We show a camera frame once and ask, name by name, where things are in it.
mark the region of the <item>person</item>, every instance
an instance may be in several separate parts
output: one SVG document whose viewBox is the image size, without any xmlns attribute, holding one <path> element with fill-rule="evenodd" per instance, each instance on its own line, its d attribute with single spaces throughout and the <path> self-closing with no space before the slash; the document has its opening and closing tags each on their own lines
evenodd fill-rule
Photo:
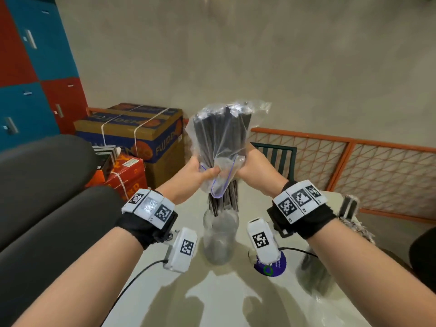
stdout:
<svg viewBox="0 0 436 327">
<path fill-rule="evenodd" d="M 186 201 L 203 181 L 220 172 L 212 168 L 200 173 L 198 168 L 198 159 L 192 157 L 156 190 L 175 204 Z M 251 144 L 237 176 L 271 198 L 288 182 Z M 308 243 L 372 326 L 436 326 L 432 291 L 337 218 L 320 225 Z M 100 326 L 146 247 L 131 232 L 114 227 L 54 281 L 14 327 Z"/>
</svg>

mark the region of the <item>white packing strap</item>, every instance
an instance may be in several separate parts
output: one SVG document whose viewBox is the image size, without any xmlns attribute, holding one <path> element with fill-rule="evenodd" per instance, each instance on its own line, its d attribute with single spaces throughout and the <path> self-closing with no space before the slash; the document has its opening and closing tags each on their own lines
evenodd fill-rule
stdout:
<svg viewBox="0 0 436 327">
<path fill-rule="evenodd" d="M 138 146 L 136 145 L 136 130 L 137 130 L 138 128 L 140 128 L 141 126 L 145 125 L 146 123 L 148 123 L 150 120 L 155 119 L 158 115 L 163 114 L 163 113 L 164 113 L 166 110 L 168 110 L 168 109 L 169 109 L 169 108 L 166 108 L 166 109 L 162 110 L 161 112 L 159 112 L 158 114 L 154 115 L 154 116 L 151 117 L 149 120 L 147 120 L 146 122 L 143 122 L 141 125 L 139 125 L 138 127 L 135 128 L 135 130 L 134 130 L 134 138 L 135 138 L 135 149 L 136 149 L 136 154 L 137 154 L 137 155 L 139 155 L 139 154 L 138 154 Z"/>
<path fill-rule="evenodd" d="M 121 186 L 123 186 L 124 194 L 126 195 L 127 200 L 129 200 L 130 197 L 128 197 L 128 195 L 127 195 L 127 191 L 126 191 L 126 187 L 124 186 L 123 179 L 121 179 L 121 177 L 119 176 L 119 174 L 117 172 L 113 172 L 113 171 L 110 171 L 110 172 L 118 177 L 118 179 L 121 183 Z"/>
<path fill-rule="evenodd" d="M 139 106 L 137 106 L 137 107 L 134 107 L 133 109 L 128 110 L 128 111 L 126 111 L 125 113 L 122 113 L 121 115 L 117 115 L 117 116 L 115 116 L 114 118 L 109 119 L 107 122 L 105 122 L 105 123 L 102 125 L 102 136 L 103 136 L 103 144 L 104 144 L 104 145 L 106 145 L 106 139 L 105 139 L 105 131 L 104 131 L 104 129 L 103 129 L 103 126 L 106 125 L 108 122 L 110 122 L 110 121 L 112 121 L 112 120 L 114 120 L 114 119 L 117 119 L 119 116 L 125 115 L 125 114 L 127 114 L 128 112 L 133 111 L 133 110 L 135 110 L 135 109 L 137 109 L 137 108 L 139 108 L 139 107 L 144 107 L 144 104 L 141 104 L 141 105 L 139 105 Z"/>
</svg>

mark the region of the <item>red locker door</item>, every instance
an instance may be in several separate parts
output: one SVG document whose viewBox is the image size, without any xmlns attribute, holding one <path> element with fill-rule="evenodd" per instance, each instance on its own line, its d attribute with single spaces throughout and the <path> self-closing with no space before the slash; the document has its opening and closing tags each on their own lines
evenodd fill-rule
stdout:
<svg viewBox="0 0 436 327">
<path fill-rule="evenodd" d="M 87 116 L 86 98 L 79 78 L 41 82 L 50 109 L 62 134 L 74 134 L 73 122 Z"/>
<path fill-rule="evenodd" d="M 0 87 L 37 82 L 14 20 L 4 0 L 0 0 Z"/>
</svg>

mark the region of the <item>purple round sticker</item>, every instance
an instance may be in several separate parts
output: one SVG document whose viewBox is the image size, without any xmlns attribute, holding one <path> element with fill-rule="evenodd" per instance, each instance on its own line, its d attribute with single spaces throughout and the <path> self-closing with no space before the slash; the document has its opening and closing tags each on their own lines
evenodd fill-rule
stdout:
<svg viewBox="0 0 436 327">
<path fill-rule="evenodd" d="M 271 265 L 262 264 L 259 261 L 259 258 L 257 258 L 256 263 L 254 264 L 254 269 L 260 274 L 266 276 L 279 276 L 283 274 L 286 269 L 286 257 L 283 252 L 281 252 L 280 259 Z"/>
</svg>

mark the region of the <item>dark green chair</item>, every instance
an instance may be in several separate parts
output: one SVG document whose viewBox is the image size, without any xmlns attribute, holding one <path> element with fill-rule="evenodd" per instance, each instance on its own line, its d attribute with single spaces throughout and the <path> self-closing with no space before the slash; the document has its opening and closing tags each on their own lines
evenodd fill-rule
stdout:
<svg viewBox="0 0 436 327">
<path fill-rule="evenodd" d="M 275 162 L 277 159 L 277 153 L 279 150 L 282 151 L 282 155 L 281 155 L 280 161 L 279 161 L 279 169 L 278 169 L 279 173 L 282 176 L 286 176 L 283 174 L 283 172 L 285 170 L 286 156 L 287 156 L 288 152 L 290 152 L 291 159 L 290 159 L 290 163 L 289 163 L 289 174 L 286 176 L 286 178 L 288 180 L 294 181 L 295 157 L 297 156 L 297 148 L 296 147 L 270 145 L 267 143 L 258 143 L 258 142 L 252 142 L 252 144 L 258 150 L 260 150 L 266 156 L 266 158 L 268 158 L 268 150 L 272 149 L 270 162 L 274 167 L 275 167 Z"/>
</svg>

